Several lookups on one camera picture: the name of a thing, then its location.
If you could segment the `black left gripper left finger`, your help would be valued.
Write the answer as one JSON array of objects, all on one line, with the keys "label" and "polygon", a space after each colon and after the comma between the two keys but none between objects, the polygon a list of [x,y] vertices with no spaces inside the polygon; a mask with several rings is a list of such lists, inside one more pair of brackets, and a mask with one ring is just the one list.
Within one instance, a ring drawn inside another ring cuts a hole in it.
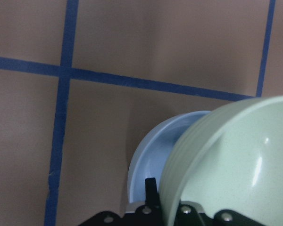
[{"label": "black left gripper left finger", "polygon": [[148,206],[160,207],[160,198],[155,178],[145,179],[145,203]]}]

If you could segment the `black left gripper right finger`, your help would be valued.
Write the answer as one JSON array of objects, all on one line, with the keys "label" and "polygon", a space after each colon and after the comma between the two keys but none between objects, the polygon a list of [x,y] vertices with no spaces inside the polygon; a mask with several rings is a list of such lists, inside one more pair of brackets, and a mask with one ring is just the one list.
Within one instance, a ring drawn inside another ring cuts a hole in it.
[{"label": "black left gripper right finger", "polygon": [[258,226],[259,222],[233,210],[220,210],[209,217],[195,202],[181,201],[178,205],[175,226]]}]

